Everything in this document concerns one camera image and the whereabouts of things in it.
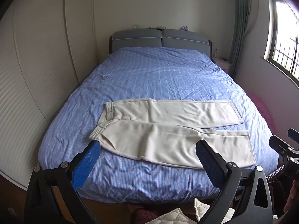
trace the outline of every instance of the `bed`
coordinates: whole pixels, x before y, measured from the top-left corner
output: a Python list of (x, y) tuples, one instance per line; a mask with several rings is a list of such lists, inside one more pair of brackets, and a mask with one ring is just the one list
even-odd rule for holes
[[(110, 52), (51, 123), (38, 152), (43, 168), (58, 167), (83, 151), (106, 102), (153, 98), (231, 100), (244, 123), (218, 129), (248, 130), (257, 164), (265, 174), (276, 169), (278, 154), (269, 146), (272, 134), (266, 121), (242, 88), (211, 61), (211, 46), (204, 36), (121, 31), (110, 38)], [(217, 192), (203, 170), (135, 161), (103, 148), (78, 190), (82, 197), (105, 203), (186, 202)]]

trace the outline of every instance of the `metal bolt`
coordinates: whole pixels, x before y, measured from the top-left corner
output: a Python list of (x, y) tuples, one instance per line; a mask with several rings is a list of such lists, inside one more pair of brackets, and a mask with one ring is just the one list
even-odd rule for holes
[(64, 161), (63, 163), (60, 164), (60, 167), (68, 167), (68, 162)]
[(35, 172), (38, 172), (40, 170), (40, 166), (36, 166), (35, 168), (34, 168), (34, 171)]
[(228, 165), (229, 167), (231, 167), (231, 168), (236, 167), (236, 164), (235, 164), (234, 162), (232, 162), (232, 161), (228, 162), (227, 165)]
[(261, 171), (263, 170), (263, 167), (262, 167), (262, 166), (257, 166), (257, 170), (258, 170), (259, 172), (261, 172)]

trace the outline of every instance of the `headboard cushion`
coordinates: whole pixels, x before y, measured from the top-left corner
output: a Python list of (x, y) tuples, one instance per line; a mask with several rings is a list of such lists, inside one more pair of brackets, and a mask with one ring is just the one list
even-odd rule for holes
[(211, 44), (199, 33), (184, 30), (165, 29), (162, 32), (162, 46), (176, 49), (193, 49), (211, 58)]
[(129, 29), (110, 37), (109, 53), (122, 47), (193, 49), (212, 58), (212, 42), (200, 33), (176, 29)]
[(161, 47), (162, 32), (157, 29), (117, 31), (110, 39), (110, 53), (122, 47)]
[(113, 40), (129, 38), (162, 38), (162, 32), (158, 29), (128, 29), (117, 31), (113, 34)]
[(204, 35), (185, 30), (165, 29), (162, 31), (162, 37), (198, 41), (209, 44), (209, 40)]

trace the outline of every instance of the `white trousers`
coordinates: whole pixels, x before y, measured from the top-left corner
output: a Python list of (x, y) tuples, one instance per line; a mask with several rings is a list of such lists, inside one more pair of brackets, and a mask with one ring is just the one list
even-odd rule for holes
[(248, 131), (212, 129), (240, 123), (231, 101), (127, 99), (106, 103), (90, 138), (127, 158), (199, 169), (195, 145), (204, 139), (226, 161), (249, 167), (255, 157)]

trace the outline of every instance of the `blue bedsheet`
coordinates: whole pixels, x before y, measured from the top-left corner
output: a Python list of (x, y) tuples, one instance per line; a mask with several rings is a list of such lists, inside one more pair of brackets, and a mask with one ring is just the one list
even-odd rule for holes
[[(43, 168), (71, 161), (88, 145), (104, 104), (131, 98), (231, 100), (244, 124), (220, 127), (249, 130), (256, 161), (266, 174), (278, 154), (269, 147), (266, 121), (245, 92), (204, 54), (195, 50), (127, 47), (109, 55), (69, 97), (50, 125), (38, 153)], [(78, 192), (112, 202), (188, 201), (218, 191), (203, 170), (166, 167), (102, 153)]]

